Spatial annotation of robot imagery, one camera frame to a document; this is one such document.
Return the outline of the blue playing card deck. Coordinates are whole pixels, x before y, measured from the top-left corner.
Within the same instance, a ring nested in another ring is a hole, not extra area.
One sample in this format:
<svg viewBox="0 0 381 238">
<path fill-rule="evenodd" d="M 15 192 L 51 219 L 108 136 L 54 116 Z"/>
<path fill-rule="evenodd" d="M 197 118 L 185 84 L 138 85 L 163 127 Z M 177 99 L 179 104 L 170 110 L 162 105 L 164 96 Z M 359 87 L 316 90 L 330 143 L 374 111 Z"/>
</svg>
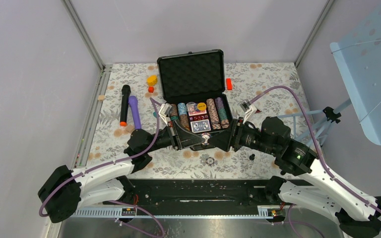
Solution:
<svg viewBox="0 0 381 238">
<path fill-rule="evenodd" d="M 193 133 L 211 131 L 211 126 L 208 119 L 191 121 L 190 127 Z"/>
</svg>

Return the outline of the poker chip with die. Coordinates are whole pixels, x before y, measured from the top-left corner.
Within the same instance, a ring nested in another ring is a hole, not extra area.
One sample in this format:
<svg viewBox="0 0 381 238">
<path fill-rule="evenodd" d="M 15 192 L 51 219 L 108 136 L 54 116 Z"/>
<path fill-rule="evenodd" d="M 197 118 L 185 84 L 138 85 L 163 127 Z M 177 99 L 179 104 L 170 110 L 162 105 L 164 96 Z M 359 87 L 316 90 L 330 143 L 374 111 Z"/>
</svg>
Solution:
<svg viewBox="0 0 381 238">
<path fill-rule="evenodd" d="M 211 158 L 211 157 L 206 159 L 206 163 L 210 167 L 213 167 L 213 166 L 217 165 L 217 161 L 214 158 Z"/>
</svg>

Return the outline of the clear plastic disc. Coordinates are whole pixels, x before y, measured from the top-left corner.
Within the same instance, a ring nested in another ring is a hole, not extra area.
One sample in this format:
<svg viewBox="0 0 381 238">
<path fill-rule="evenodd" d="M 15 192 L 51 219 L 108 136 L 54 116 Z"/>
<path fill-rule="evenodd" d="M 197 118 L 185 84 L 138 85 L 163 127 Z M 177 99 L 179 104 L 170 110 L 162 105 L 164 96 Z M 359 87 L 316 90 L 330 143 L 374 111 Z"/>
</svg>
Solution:
<svg viewBox="0 0 381 238">
<path fill-rule="evenodd" d="M 189 102 L 189 103 L 186 104 L 187 112 L 190 115 L 193 115 L 195 113 L 194 104 L 195 104 L 194 102 Z"/>
</svg>

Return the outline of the black poker chip case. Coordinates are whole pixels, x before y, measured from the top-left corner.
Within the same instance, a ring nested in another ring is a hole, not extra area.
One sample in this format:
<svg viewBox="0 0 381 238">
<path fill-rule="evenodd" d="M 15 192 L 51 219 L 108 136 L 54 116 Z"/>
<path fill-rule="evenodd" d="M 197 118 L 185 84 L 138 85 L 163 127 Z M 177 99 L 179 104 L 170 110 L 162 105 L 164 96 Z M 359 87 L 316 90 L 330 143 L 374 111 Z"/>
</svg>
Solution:
<svg viewBox="0 0 381 238">
<path fill-rule="evenodd" d="M 159 76 L 163 92 L 163 99 L 170 105 L 178 103 L 201 103 L 207 99 L 215 100 L 221 97 L 229 121 L 233 116 L 228 99 L 225 95 L 225 65 L 224 53 L 220 49 L 202 52 L 189 52 L 187 54 L 163 56 L 157 59 Z M 211 128 L 211 136 L 230 130 Z M 168 126 L 158 136 L 156 147 L 171 146 Z"/>
</svg>

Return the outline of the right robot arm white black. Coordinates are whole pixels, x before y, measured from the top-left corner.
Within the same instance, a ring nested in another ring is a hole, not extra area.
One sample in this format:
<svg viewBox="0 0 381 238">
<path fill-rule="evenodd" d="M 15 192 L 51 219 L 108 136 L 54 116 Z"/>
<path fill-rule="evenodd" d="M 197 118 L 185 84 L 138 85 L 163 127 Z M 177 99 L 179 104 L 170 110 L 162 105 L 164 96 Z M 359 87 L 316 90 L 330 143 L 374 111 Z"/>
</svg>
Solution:
<svg viewBox="0 0 381 238">
<path fill-rule="evenodd" d="M 261 128 L 234 119 L 208 143 L 226 152 L 248 147 L 272 155 L 283 174 L 303 179 L 320 190 L 316 193 L 273 176 L 265 186 L 267 202 L 282 201 L 309 209 L 335 222 L 352 238 L 374 238 L 381 232 L 381 196 L 367 195 L 336 175 L 331 176 L 331 169 L 323 167 L 317 153 L 292 139 L 290 127 L 279 118 L 267 117 Z"/>
</svg>

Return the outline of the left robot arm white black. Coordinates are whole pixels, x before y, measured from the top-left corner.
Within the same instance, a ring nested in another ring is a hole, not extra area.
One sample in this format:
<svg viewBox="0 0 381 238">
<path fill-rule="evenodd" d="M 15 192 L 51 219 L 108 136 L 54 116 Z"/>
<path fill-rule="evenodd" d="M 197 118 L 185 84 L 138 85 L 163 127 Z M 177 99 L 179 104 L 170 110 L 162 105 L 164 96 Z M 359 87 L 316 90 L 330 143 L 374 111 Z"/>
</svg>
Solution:
<svg viewBox="0 0 381 238">
<path fill-rule="evenodd" d="M 205 142 L 207 139 L 185 130 L 176 121 L 169 121 L 155 134 L 136 129 L 127 142 L 126 157 L 79 169 L 57 167 L 38 191 L 42 202 L 39 215 L 59 223 L 92 204 L 109 200 L 130 203 L 134 191 L 126 176 L 145 168 L 152 160 L 150 152 L 167 147 L 180 150 Z"/>
</svg>

